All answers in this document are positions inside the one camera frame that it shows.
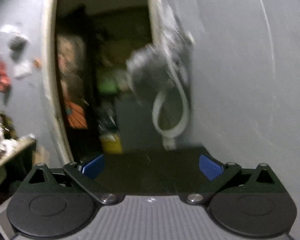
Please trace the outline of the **yellow container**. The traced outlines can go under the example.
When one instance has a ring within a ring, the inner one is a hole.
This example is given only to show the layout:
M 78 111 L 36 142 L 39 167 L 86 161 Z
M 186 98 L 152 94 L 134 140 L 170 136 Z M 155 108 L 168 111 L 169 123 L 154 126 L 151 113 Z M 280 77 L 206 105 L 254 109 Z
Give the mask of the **yellow container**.
M 121 138 L 118 133 L 107 133 L 100 136 L 102 148 L 108 154 L 122 154 Z

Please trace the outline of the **grey cabinet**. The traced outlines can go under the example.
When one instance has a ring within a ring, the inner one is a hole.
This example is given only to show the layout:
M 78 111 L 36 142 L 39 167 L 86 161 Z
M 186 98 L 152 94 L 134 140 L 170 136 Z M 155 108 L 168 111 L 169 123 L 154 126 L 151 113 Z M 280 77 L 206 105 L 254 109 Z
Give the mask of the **grey cabinet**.
M 125 97 L 115 101 L 115 110 L 123 152 L 164 148 L 152 122 L 150 103 Z

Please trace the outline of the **green box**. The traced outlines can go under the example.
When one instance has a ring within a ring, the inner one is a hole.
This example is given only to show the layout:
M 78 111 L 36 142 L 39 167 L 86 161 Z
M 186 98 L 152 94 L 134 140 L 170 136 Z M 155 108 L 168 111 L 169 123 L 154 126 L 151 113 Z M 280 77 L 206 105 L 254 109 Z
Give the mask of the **green box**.
M 117 82 L 112 77 L 103 77 L 98 80 L 98 90 L 101 94 L 116 94 Z

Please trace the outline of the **wooden side shelf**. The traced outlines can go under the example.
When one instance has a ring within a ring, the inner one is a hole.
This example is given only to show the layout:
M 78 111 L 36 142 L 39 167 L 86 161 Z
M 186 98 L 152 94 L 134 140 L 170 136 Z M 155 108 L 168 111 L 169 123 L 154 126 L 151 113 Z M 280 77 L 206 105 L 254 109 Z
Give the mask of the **wooden side shelf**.
M 21 140 L 5 140 L 5 144 L 8 146 L 8 152 L 4 153 L 0 157 L 0 184 L 6 178 L 6 168 L 5 165 L 21 155 L 25 150 L 36 146 L 36 139 L 31 137 L 23 138 Z

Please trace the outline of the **person in orange shirt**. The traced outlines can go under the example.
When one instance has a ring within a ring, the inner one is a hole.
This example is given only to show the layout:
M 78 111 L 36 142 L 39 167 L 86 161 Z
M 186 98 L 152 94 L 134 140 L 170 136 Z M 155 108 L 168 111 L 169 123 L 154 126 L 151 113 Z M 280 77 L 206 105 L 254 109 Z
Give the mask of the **person in orange shirt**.
M 57 56 L 66 116 L 71 128 L 86 129 L 84 106 L 85 44 L 80 36 L 57 35 Z

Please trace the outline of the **red plastic bag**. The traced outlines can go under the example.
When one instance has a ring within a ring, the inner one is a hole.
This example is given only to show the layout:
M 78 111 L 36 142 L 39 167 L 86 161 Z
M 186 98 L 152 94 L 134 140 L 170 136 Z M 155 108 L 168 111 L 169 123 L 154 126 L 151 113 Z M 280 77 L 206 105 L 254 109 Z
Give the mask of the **red plastic bag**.
M 7 74 L 7 64 L 0 56 L 0 92 L 6 93 L 11 86 L 11 80 Z

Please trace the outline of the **orange wall hook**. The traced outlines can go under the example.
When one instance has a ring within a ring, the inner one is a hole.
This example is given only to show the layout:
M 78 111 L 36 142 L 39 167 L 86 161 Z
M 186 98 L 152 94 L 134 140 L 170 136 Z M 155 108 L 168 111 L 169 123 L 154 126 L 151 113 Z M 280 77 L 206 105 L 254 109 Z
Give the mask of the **orange wall hook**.
M 32 63 L 33 63 L 33 66 L 36 68 L 36 69 L 40 69 L 42 67 L 42 64 L 41 64 L 41 61 L 39 58 L 35 58 L 32 60 Z

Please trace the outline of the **white wall socket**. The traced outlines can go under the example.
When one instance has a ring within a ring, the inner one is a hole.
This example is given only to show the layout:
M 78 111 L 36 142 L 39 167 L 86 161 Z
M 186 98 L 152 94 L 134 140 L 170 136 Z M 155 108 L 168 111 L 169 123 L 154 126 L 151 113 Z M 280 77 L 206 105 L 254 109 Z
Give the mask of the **white wall socket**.
M 32 75 L 32 68 L 30 61 L 23 61 L 14 67 L 14 77 L 18 80 L 24 79 Z

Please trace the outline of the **grey bag on wall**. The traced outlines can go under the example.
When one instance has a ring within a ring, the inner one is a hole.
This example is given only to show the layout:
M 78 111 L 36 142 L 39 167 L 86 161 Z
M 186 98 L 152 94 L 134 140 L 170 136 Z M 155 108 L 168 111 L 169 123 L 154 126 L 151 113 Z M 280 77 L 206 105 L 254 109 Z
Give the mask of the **grey bag on wall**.
M 0 33 L 7 35 L 7 46 L 13 53 L 22 52 L 29 42 L 28 37 L 17 25 L 5 24 L 0 27 Z

